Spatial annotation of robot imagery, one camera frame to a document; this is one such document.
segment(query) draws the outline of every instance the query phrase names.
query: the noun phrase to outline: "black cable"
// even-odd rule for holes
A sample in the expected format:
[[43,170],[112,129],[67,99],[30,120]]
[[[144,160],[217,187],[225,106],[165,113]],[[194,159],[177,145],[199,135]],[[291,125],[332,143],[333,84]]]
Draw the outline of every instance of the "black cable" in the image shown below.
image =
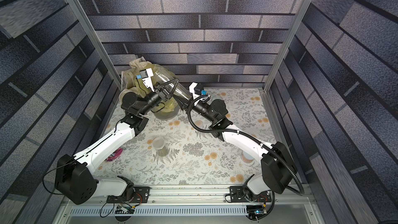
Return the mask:
[[188,121],[191,124],[191,126],[197,130],[198,132],[204,132],[204,133],[212,133],[212,132],[234,132],[234,133],[238,133],[239,135],[243,135],[247,138],[250,138],[251,140],[253,140],[254,142],[256,142],[257,144],[259,144],[262,148],[266,149],[274,158],[276,158],[291,174],[292,178],[294,179],[294,181],[296,182],[300,192],[296,191],[295,189],[295,193],[299,193],[299,195],[303,195],[304,194],[304,188],[302,187],[302,184],[299,180],[299,178],[296,176],[296,174],[294,173],[293,169],[287,164],[287,162],[281,157],[279,156],[275,151],[273,151],[271,148],[267,147],[266,145],[262,144],[257,138],[245,133],[245,132],[238,132],[237,130],[233,130],[233,129],[216,129],[216,130],[205,130],[205,129],[201,129],[199,127],[197,127],[195,125],[195,123],[192,120],[191,117],[191,111],[193,108],[193,105],[195,102],[197,102],[198,100],[202,99],[206,97],[206,95],[201,95],[199,97],[197,97],[195,100],[193,100],[187,108],[187,117],[188,117]]
[[224,196],[225,201],[228,202],[228,200],[226,199],[227,196],[230,196],[230,197],[231,197],[231,196],[233,196],[233,195],[234,195],[234,194],[226,194],[226,195]]
[[164,104],[163,102],[160,102],[160,103],[162,103],[162,104],[163,104],[163,107],[162,107],[161,109],[157,110],[156,112],[159,112],[159,111],[160,111],[160,110],[162,110],[164,107],[166,107],[166,104]]
[[117,121],[116,122],[116,125],[115,125],[115,131],[113,132],[113,133],[116,133],[116,130],[117,130],[117,124],[120,122],[120,121],[122,121],[122,119],[120,119],[119,121]]
[[54,170],[56,170],[56,169],[59,169],[59,168],[61,168],[61,167],[67,166],[67,165],[69,165],[69,164],[75,162],[75,161],[78,160],[78,159],[73,159],[73,161],[71,161],[71,162],[69,162],[69,163],[66,163],[66,164],[64,164],[64,165],[62,165],[62,166],[59,166],[59,167],[57,167],[57,168],[55,168],[55,169],[52,169],[52,170],[50,170],[49,172],[45,173],[44,176],[43,176],[42,179],[41,179],[41,181],[42,181],[42,183],[43,183],[44,189],[45,189],[48,193],[50,193],[50,194],[52,194],[52,195],[64,195],[64,194],[58,194],[58,193],[53,193],[53,192],[49,191],[49,190],[47,189],[47,187],[44,185],[44,177],[47,176],[48,173],[50,173],[50,172],[52,172],[52,171],[54,171]]
[[301,195],[299,191],[297,191],[295,188],[290,187],[289,185],[286,186],[286,189],[288,189],[288,190],[290,190],[290,191],[292,191],[292,192],[294,192],[294,193],[296,193],[298,195]]
[[140,83],[138,82],[138,79],[136,79],[136,80],[137,80],[138,87],[139,87],[142,91],[144,91],[145,96],[147,96],[147,95],[148,95],[147,92],[141,88]]
[[101,218],[107,217],[107,216],[108,216],[110,213],[112,213],[112,211],[114,210],[114,208],[115,208],[115,199],[112,198],[112,200],[113,200],[113,208],[112,208],[111,211],[109,211],[109,213],[108,213],[106,216],[102,216],[102,215],[101,215],[101,212],[102,212],[102,209],[105,207],[105,205],[106,205],[107,203],[109,203],[109,202],[105,201],[105,204],[102,205],[102,208],[101,208],[101,210],[99,211],[99,216],[100,216]]
[[272,192],[271,207],[269,207],[269,209],[267,210],[267,213],[266,213],[266,214],[263,214],[263,216],[261,216],[260,218],[257,218],[256,221],[257,221],[257,220],[261,220],[262,218],[264,218],[264,217],[266,217],[267,215],[269,215],[269,214],[271,213],[271,211],[273,210],[274,206],[275,206],[275,193]]

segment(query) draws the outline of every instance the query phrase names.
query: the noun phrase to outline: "table surface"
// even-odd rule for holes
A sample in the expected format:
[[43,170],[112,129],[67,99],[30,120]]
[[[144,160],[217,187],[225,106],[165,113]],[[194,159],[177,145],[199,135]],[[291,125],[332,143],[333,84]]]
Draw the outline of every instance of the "table surface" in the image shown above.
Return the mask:
[[[242,131],[262,141],[275,143],[266,111],[258,89],[206,89],[221,95],[228,110],[228,119]],[[106,133],[124,117],[118,103]],[[245,163],[241,149],[214,138],[211,134],[196,132],[188,122],[186,113],[180,111],[169,121],[162,121],[147,114],[146,128],[126,142],[119,158],[103,162],[94,173],[96,176],[122,175],[137,185],[219,185],[242,184],[248,177],[261,172],[258,162]],[[204,129],[209,122],[196,112],[193,121],[202,121]],[[152,141],[163,137],[169,153],[156,155]]]

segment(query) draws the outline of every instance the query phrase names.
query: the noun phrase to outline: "clear plastic cup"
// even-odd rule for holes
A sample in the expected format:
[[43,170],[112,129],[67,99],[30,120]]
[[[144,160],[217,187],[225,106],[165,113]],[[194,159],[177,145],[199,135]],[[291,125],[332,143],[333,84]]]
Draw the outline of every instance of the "clear plastic cup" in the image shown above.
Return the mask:
[[169,153],[169,150],[166,146],[166,141],[164,141],[162,137],[153,139],[152,147],[160,157],[165,157]]
[[242,158],[242,161],[245,163],[251,163],[254,158],[250,156],[247,152],[242,151],[242,154],[240,156]]

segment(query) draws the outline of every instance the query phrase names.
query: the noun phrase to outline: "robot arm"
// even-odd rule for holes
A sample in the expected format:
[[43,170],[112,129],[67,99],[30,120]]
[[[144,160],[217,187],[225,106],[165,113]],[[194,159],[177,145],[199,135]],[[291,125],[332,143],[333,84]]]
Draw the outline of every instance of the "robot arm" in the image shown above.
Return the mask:
[[[247,190],[245,197],[257,199],[256,197],[266,190],[272,190],[279,194],[283,192],[292,179],[291,174],[296,173],[294,163],[284,145],[279,142],[273,145],[251,136],[248,137],[247,134],[246,136],[239,134],[239,128],[226,118],[228,111],[224,101],[216,99],[208,104],[210,97],[203,90],[203,86],[192,83],[188,91],[178,83],[178,79],[157,74],[157,72],[155,72],[155,76],[158,76],[157,81],[163,80],[166,82],[152,85],[150,78],[153,75],[152,69],[140,72],[138,77],[145,80],[145,86],[151,88],[152,92],[143,99],[133,92],[125,94],[121,108],[127,114],[120,120],[114,131],[76,153],[73,157],[64,155],[59,159],[55,180],[57,190],[65,194],[75,204],[81,204],[90,197],[101,195],[119,197],[123,202],[132,199],[134,185],[131,181],[123,177],[113,179],[93,177],[92,174],[113,151],[137,136],[145,128],[148,119],[144,115],[153,107],[158,106],[162,100],[166,102],[174,97],[180,108],[187,110],[189,118],[191,110],[199,113],[211,122],[209,129],[212,130],[214,137],[236,145],[261,164],[262,173],[254,175],[247,182],[249,190]],[[294,171],[287,172],[284,166],[274,159],[275,155],[269,155],[270,151],[284,159]]]

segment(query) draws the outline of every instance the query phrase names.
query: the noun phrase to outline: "container lid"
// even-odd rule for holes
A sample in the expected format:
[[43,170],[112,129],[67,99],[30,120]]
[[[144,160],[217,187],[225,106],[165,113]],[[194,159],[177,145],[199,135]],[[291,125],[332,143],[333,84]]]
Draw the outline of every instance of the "container lid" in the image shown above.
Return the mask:
[[252,156],[249,155],[249,153],[247,153],[247,152],[245,152],[245,151],[242,151],[242,153],[243,153],[243,155],[245,156],[245,158],[246,158],[247,160],[253,160],[253,159],[254,159]]
[[162,137],[157,137],[157,138],[153,139],[152,147],[155,150],[161,150],[164,148],[165,145],[166,145],[166,142],[164,141],[164,139]]

